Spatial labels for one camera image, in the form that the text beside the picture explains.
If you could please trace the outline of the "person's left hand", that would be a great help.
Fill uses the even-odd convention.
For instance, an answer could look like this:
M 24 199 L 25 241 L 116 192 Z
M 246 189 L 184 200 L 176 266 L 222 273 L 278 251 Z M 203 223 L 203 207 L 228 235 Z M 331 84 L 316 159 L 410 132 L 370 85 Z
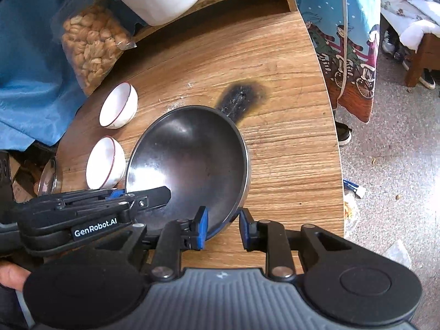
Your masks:
M 29 270 L 10 262 L 0 262 L 0 283 L 6 288 L 23 291 L 24 283 L 31 275 Z

